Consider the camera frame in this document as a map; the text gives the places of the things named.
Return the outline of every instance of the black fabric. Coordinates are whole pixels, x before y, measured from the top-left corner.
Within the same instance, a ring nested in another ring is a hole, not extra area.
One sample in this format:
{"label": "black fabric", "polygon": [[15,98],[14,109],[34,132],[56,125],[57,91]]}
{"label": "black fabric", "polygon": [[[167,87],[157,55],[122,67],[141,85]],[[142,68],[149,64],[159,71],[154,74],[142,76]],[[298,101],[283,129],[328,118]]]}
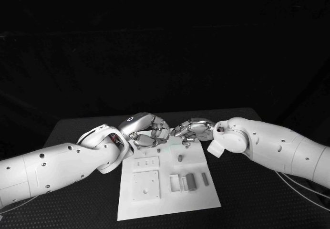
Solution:
{"label": "black fabric", "polygon": [[[239,116],[260,120],[250,108],[170,112],[158,115],[174,127],[191,117],[211,121]],[[129,115],[60,120],[44,147],[74,143],[80,135],[106,123],[118,126]],[[208,142],[201,142],[206,152]],[[121,165],[108,174],[93,171],[83,181],[38,196],[2,214],[2,228],[330,228],[330,214],[285,185],[273,171],[242,154],[206,152],[220,208],[116,221]],[[318,201],[314,194],[298,190]]]}

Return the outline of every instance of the black table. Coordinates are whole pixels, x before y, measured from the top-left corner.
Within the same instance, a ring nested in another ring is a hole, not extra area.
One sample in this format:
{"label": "black table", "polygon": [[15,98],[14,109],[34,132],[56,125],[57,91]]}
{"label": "black table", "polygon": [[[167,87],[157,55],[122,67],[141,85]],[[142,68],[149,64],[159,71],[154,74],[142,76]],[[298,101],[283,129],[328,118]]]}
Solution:
{"label": "black table", "polygon": [[[44,147],[70,142],[103,123],[118,126],[129,115],[60,120]],[[158,115],[175,127],[191,117],[211,121],[231,117],[260,120],[250,108],[170,112]],[[244,155],[227,151],[216,158],[201,142],[220,208],[116,221],[121,165],[108,174],[96,170],[66,188],[38,196],[2,214],[1,228],[330,228],[330,214],[286,186],[273,171]],[[296,189],[319,203],[315,195]]]}

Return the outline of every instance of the black backdrop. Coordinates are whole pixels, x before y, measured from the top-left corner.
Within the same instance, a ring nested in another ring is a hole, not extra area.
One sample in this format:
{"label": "black backdrop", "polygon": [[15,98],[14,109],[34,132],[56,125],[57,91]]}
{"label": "black backdrop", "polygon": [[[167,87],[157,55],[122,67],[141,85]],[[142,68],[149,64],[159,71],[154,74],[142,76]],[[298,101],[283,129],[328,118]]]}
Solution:
{"label": "black backdrop", "polygon": [[328,1],[197,10],[10,4],[0,24],[2,157],[40,148],[63,118],[141,111],[250,107],[263,121],[328,142]]}

